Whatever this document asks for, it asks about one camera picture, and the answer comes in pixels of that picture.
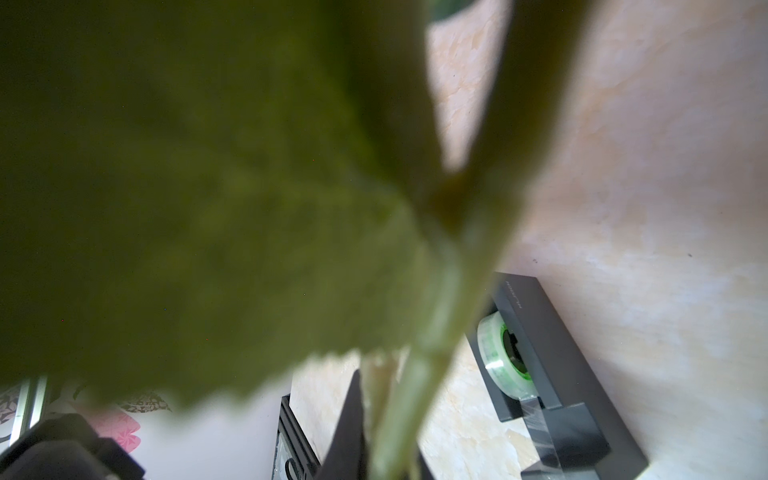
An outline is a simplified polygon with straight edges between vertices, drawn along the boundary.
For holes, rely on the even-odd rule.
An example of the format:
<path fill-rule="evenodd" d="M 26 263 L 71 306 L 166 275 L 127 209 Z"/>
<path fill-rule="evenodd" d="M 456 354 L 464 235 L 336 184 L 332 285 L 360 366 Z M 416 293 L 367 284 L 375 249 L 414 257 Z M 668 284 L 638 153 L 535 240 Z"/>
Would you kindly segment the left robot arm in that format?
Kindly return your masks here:
<path fill-rule="evenodd" d="M 84 417 L 58 414 L 33 426 L 1 454 L 3 479 L 140 480 L 146 470 Z"/>

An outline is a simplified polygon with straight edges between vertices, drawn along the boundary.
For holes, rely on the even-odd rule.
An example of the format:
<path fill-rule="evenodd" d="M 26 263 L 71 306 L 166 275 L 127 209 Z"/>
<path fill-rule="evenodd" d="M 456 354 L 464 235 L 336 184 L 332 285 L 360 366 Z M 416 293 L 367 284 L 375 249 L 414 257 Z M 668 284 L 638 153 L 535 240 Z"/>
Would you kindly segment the pink rose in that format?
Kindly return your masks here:
<path fill-rule="evenodd" d="M 429 1 L 5 1 L 1 382 L 246 396 L 406 349 L 367 475 L 415 469 L 546 161 L 593 1 L 514 1 L 447 170 Z"/>
<path fill-rule="evenodd" d="M 372 447 L 384 411 L 395 385 L 399 368 L 396 351 L 373 351 L 363 354 L 360 362 L 360 390 L 363 407 L 363 433 Z"/>

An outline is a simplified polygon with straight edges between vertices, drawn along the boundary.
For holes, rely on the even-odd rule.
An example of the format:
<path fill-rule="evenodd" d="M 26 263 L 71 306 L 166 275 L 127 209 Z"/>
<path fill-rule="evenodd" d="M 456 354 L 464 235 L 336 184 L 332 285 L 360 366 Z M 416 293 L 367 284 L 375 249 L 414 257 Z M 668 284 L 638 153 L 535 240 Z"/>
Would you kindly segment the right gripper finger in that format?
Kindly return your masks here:
<path fill-rule="evenodd" d="M 360 371 L 351 378 L 334 436 L 315 479 L 364 480 L 367 478 L 367 443 Z"/>

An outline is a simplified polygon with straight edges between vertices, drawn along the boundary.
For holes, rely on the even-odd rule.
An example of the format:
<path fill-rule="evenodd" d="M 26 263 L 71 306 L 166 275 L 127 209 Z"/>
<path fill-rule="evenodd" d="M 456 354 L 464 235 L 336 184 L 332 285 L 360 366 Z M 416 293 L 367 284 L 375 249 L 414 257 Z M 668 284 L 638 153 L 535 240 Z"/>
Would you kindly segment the black tape dispenser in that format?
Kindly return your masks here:
<path fill-rule="evenodd" d="M 521 419 L 524 479 L 636 479 L 649 460 L 531 276 L 501 273 L 466 338 L 501 422 Z"/>

